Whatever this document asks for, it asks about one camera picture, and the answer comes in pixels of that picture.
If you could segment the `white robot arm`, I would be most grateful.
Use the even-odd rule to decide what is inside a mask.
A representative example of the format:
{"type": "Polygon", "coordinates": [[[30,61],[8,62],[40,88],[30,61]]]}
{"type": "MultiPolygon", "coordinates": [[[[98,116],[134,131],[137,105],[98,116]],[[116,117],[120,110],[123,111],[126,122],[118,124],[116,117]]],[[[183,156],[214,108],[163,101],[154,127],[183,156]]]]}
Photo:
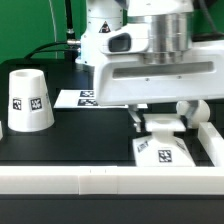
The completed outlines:
{"type": "Polygon", "coordinates": [[[201,100],[224,98],[224,40],[191,36],[192,0],[87,0],[80,63],[93,69],[100,106],[187,101],[188,124],[201,100]]]}

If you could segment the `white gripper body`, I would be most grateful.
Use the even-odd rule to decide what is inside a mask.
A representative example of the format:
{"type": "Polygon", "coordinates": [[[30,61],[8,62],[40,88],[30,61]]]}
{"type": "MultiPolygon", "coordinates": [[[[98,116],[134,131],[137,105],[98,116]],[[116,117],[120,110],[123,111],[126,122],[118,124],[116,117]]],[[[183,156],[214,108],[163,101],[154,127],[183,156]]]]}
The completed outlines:
{"type": "Polygon", "coordinates": [[[186,22],[129,23],[99,41],[100,105],[224,98],[224,40],[193,42],[186,22]]]}

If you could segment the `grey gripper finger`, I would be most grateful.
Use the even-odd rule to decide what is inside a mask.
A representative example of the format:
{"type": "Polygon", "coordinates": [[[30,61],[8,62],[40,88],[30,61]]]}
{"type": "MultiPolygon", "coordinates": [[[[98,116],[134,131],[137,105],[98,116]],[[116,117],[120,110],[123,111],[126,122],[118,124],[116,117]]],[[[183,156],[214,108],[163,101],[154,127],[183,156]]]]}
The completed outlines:
{"type": "Polygon", "coordinates": [[[135,127],[136,131],[140,132],[141,131],[141,119],[140,119],[139,115],[137,114],[137,112],[138,112],[137,106],[129,105],[128,112],[134,121],[134,127],[135,127]]]}

